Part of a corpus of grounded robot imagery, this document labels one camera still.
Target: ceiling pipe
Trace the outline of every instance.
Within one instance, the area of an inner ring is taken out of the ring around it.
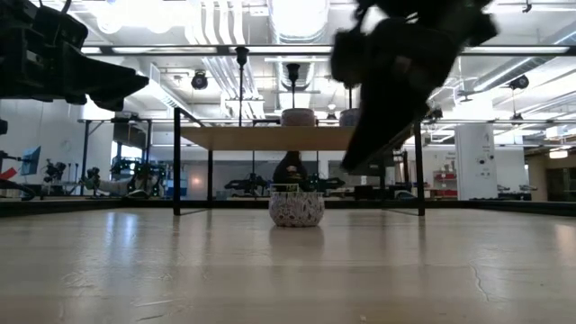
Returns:
[[[236,40],[236,44],[245,45],[246,40],[244,39],[244,8],[242,7],[242,0],[233,1],[233,17],[233,34],[234,39]],[[250,65],[250,56],[247,57],[247,63],[244,66],[244,81],[246,88],[251,93],[252,99],[260,99],[261,96],[256,86],[256,80],[254,78],[254,73],[252,72],[252,66]],[[264,109],[261,104],[248,103],[248,106],[254,115],[257,116],[257,118],[265,118]]]
[[[219,26],[219,34],[220,34],[220,38],[222,39],[222,42],[224,44],[233,44],[232,38],[230,37],[230,27],[228,25],[228,19],[229,19],[229,15],[230,15],[230,9],[228,7],[228,0],[218,0],[218,5],[219,5],[219,9],[220,9],[220,26]],[[242,21],[240,21],[240,31],[242,28]],[[236,79],[236,75],[235,75],[235,69],[237,69],[239,66],[237,65],[235,59],[233,57],[226,57],[225,58],[226,63],[227,63],[227,68],[226,70],[230,72],[232,79],[233,79],[233,84],[234,86],[238,89],[238,97],[240,95],[243,95],[244,98],[250,100],[254,98],[254,92],[253,92],[253,88],[251,87],[251,85],[254,84],[254,80],[253,79],[248,79],[248,77],[246,76],[246,74],[243,76],[243,85],[242,88],[244,88],[244,92],[241,94],[240,91],[240,83],[239,81]],[[253,114],[253,107],[250,103],[248,103],[246,105],[246,107],[248,107],[248,109],[246,109],[246,111],[244,112],[244,110],[242,110],[242,112],[244,113],[245,117],[247,118],[253,118],[254,114]]]
[[[202,3],[204,3],[204,7],[206,10],[204,33],[206,34],[208,43],[214,45],[220,44],[220,42],[216,38],[216,31],[214,30],[214,2],[212,0],[202,0]],[[214,61],[216,62],[214,68],[220,71],[220,74],[224,76],[223,79],[224,84],[226,84],[232,90],[234,96],[238,98],[240,95],[238,81],[234,76],[234,71],[230,69],[230,64],[227,59],[228,58],[223,57],[214,58]]]
[[[204,37],[203,26],[202,26],[202,3],[200,0],[188,0],[188,4],[191,8],[191,20],[189,24],[184,29],[184,35],[190,44],[200,44],[207,45],[208,41]],[[214,77],[214,81],[218,84],[220,90],[224,93],[228,99],[236,98],[237,93],[227,82],[227,77],[225,72],[221,68],[220,62],[217,58],[203,58],[202,63],[206,66],[208,71]],[[225,106],[220,106],[223,113],[231,116],[230,111],[228,111]]]

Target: wooden tabletop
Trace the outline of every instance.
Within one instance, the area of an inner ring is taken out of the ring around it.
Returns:
[[[182,128],[182,137],[211,150],[346,150],[353,127]]]

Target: monitor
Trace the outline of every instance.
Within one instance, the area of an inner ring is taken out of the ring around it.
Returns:
[[[38,173],[38,162],[40,161],[41,147],[28,148],[22,155],[22,168],[20,176],[31,176]]]

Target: white pillar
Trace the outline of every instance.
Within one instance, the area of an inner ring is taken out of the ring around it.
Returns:
[[[492,125],[457,126],[455,140],[458,200],[498,198]]]

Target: camera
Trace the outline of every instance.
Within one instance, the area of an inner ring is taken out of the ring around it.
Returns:
[[[66,14],[29,0],[0,0],[0,98],[86,104],[120,112],[124,98],[149,79],[128,67],[87,58],[88,29]]]
[[[196,70],[194,71],[194,77],[192,78],[192,88],[196,90],[204,90],[208,86],[208,78],[206,78],[206,71]]]
[[[529,85],[530,80],[528,80],[527,76],[519,76],[518,78],[515,78],[514,80],[510,81],[508,87],[510,87],[512,90],[516,90],[516,89],[526,89],[528,88]]]

